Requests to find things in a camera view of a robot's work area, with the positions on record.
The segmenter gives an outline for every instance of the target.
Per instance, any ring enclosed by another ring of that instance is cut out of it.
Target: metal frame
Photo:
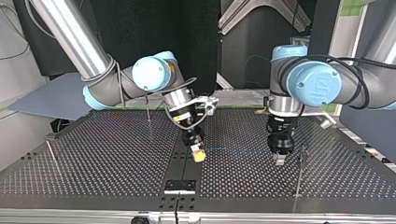
[[[147,217],[151,224],[175,223],[175,214],[134,211],[0,209],[0,223],[131,223]],[[396,223],[396,216],[353,214],[178,213],[179,223]]]
[[[219,32],[227,35],[238,22],[256,7],[272,7],[290,24],[293,24],[296,4],[298,4],[296,0],[234,0],[219,20]],[[311,23],[311,20],[300,6],[298,6],[295,14],[294,27],[298,32],[302,32]]]

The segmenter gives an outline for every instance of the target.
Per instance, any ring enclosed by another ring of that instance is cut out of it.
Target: green object
[[[329,104],[329,105],[324,105],[322,109],[328,113],[334,113],[337,105]]]
[[[364,6],[364,4],[364,0],[344,0],[343,8],[341,9],[341,16],[359,16],[361,14],[361,8]]]

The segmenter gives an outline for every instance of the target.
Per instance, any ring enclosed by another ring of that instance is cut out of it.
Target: gray panel
[[[22,97],[8,108],[26,114],[76,120],[91,108],[82,95],[84,82],[79,73],[68,73]]]

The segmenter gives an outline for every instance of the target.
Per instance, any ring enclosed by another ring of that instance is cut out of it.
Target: perforated breadboard table
[[[219,109],[204,124],[207,157],[194,163],[162,111],[91,113],[0,174],[0,208],[218,213],[396,215],[396,174],[336,129],[301,119],[296,149],[275,166],[267,117]],[[300,197],[301,144],[308,147]],[[194,195],[164,195],[167,180]]]

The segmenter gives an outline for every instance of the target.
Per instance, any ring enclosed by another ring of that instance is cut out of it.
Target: light blue joint cover
[[[93,96],[91,95],[90,89],[88,89],[88,86],[84,86],[84,89],[82,89],[82,94],[84,95],[85,102],[92,109],[103,110],[103,109],[110,107],[108,105],[103,105],[103,104],[99,103],[95,98],[93,98]]]
[[[273,49],[272,61],[289,57],[301,57],[308,53],[308,48],[304,45],[282,45]]]
[[[331,103],[340,93],[340,74],[329,64],[317,61],[300,63],[286,80],[289,94],[304,105],[322,106]]]
[[[172,60],[176,60],[175,55],[173,55],[173,53],[171,51],[164,51],[164,52],[160,52],[156,55],[154,55],[153,57],[159,58],[159,59],[172,59]]]
[[[174,59],[171,51],[158,53],[139,59],[132,69],[136,86],[144,91],[160,91],[165,88],[172,76],[171,67],[165,59]]]
[[[385,107],[383,107],[383,108],[380,108],[380,109],[385,109],[385,110],[396,110],[396,102],[393,103],[393,104],[391,104],[391,105],[387,105],[387,106],[385,106]]]

